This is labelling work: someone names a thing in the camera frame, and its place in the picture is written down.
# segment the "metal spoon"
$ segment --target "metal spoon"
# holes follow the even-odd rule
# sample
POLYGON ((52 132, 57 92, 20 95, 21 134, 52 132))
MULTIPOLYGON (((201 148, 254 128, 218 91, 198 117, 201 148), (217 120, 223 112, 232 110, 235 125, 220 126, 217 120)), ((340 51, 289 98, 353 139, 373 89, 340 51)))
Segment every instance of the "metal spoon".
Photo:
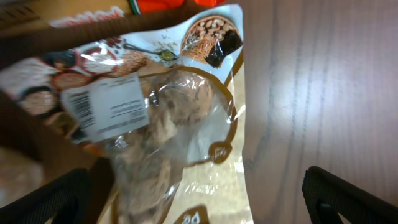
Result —
POLYGON ((149 54, 156 54, 160 57, 160 59, 165 60, 165 61, 173 61, 173 60, 177 60, 178 57, 176 56, 175 53, 169 51, 169 50, 161 50, 160 52, 151 52, 149 50, 145 50, 139 47, 136 47, 134 45, 131 44, 123 44, 123 48, 125 49, 129 49, 129 50, 136 50, 136 51, 140 51, 140 52, 145 52, 145 53, 149 53, 149 54), (171 55, 172 58, 165 58, 167 55, 171 55))

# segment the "barcode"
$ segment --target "barcode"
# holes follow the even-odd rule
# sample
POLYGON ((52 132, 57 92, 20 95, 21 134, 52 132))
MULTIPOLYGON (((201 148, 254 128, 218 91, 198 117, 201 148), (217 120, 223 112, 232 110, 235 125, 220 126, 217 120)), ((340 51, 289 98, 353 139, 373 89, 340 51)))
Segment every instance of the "barcode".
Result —
POLYGON ((72 104, 73 113, 79 120, 81 128, 87 128, 94 124, 93 111, 90 106, 90 95, 88 91, 72 94, 70 103, 72 104))

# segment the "spoon with green seeds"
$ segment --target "spoon with green seeds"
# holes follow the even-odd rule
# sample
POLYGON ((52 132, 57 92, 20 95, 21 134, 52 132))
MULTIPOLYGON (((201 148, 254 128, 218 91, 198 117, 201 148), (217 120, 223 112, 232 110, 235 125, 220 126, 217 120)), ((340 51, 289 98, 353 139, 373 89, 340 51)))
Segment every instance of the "spoon with green seeds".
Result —
POLYGON ((129 49, 129 50, 136 50, 136 51, 140 51, 140 52, 145 52, 145 53, 149 53, 149 54, 156 54, 160 57, 160 59, 164 60, 164 61, 173 61, 173 60, 177 60, 178 57, 176 56, 175 53, 169 51, 169 50, 161 50, 160 52, 151 52, 150 50, 145 50, 139 47, 136 47, 134 45, 131 44, 123 44, 123 48, 124 49, 129 49))

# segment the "wood grain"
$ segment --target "wood grain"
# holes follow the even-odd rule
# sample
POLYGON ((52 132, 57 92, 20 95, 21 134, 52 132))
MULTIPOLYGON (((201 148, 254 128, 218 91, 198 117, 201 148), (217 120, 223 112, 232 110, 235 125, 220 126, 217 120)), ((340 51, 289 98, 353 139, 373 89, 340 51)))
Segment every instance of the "wood grain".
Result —
POLYGON ((398 2, 237 2, 255 223, 310 223, 312 165, 398 205, 398 2))

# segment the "bowl of grains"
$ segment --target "bowl of grains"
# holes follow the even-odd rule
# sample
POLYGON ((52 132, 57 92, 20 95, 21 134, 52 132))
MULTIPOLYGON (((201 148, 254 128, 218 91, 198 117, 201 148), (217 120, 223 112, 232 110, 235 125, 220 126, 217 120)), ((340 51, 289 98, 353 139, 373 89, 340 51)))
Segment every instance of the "bowl of grains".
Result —
POLYGON ((90 77, 73 70, 67 70, 52 76, 51 84, 57 91, 76 88, 87 85, 90 77))
POLYGON ((92 75, 105 75, 111 73, 119 64, 116 56, 105 47, 93 47, 81 55, 81 69, 92 75))
POLYGON ((60 111, 57 94, 48 86, 28 88, 21 95, 19 105, 29 114, 41 119, 60 111))

